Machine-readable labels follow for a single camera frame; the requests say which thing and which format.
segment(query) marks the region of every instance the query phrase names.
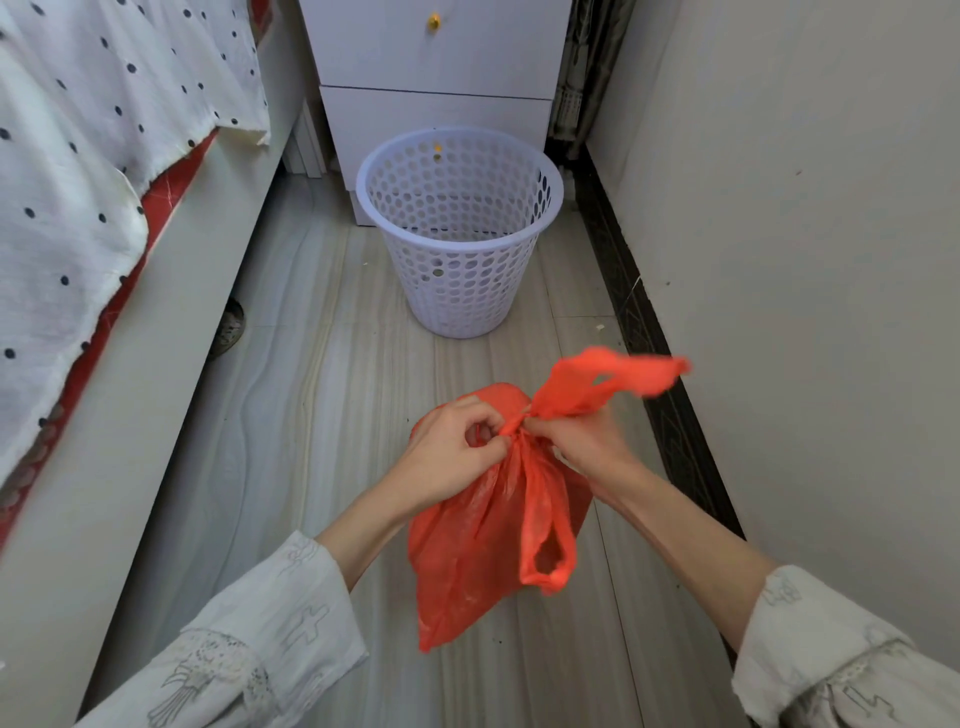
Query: plastic bag handle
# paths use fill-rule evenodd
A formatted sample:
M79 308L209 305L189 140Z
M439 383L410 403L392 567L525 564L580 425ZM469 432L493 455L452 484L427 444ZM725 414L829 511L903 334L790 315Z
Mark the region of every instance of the plastic bag handle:
M556 468L532 462L544 458L542 451L534 446L533 436L520 433L516 444L523 448L523 457L528 459L520 528L520 583L540 587L551 595L566 586L577 567L577 537L570 526L566 483ZM551 533L556 535L561 556L553 570L544 573L538 569L537 554Z
M516 435L525 458L542 458L532 436L518 432L527 417L552 420L596 412L617 392L653 397L669 389L679 375L689 371L686 359L671 356L626 356L602 347L591 347L554 365L549 379L534 395L530 411L500 430ZM546 594L562 589L577 566L577 539L570 526L570 504L564 479L549 464L530 462L527 473L523 526L520 532L520 583L539 586ZM537 568L537 554L554 533L561 558L550 573Z

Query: white wall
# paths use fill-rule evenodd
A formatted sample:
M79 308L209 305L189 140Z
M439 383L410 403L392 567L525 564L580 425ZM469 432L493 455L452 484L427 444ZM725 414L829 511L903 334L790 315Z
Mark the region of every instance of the white wall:
M953 667L958 13L640 0L588 143L748 537Z

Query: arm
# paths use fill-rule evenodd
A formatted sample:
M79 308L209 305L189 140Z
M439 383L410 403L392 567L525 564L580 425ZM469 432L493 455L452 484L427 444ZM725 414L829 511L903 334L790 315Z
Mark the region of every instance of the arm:
M349 590L408 519L506 457L509 441L492 437L502 425L476 397L434 410L390 472L323 533L293 534L214 596L80 725L296 724L366 657Z
M501 426L500 414L476 396L423 418L386 477L316 538L339 565L349 590L405 523L460 493L507 456L509 438L492 436Z
M587 476L597 497L646 537L739 650L756 599L777 564L640 463L607 409L575 419L531 419L524 426L552 440Z
M763 728L960 725L960 675L802 569L779 567L630 453L610 413L528 420L680 577L737 650L732 687Z

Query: hand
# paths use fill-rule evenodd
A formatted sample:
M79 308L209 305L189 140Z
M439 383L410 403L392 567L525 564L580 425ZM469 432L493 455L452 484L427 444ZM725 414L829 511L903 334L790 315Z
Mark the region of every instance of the hand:
M503 423L475 395L439 407L423 418L382 483L409 496L410 515L456 496L507 456L510 438L494 436Z
M636 473L645 470L623 441L608 407L580 417L531 417L523 427L550 440L570 465L587 477L594 494L617 510L620 497L636 479Z

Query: wrist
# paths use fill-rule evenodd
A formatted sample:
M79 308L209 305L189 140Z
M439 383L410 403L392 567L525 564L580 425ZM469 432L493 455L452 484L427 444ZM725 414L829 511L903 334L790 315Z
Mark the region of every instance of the wrist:
M604 485L615 497L617 510L630 521L642 516L663 486L673 487L638 460L618 469Z
M367 493L379 504L378 510L390 525L402 526L425 507L416 490L402 475L387 473Z

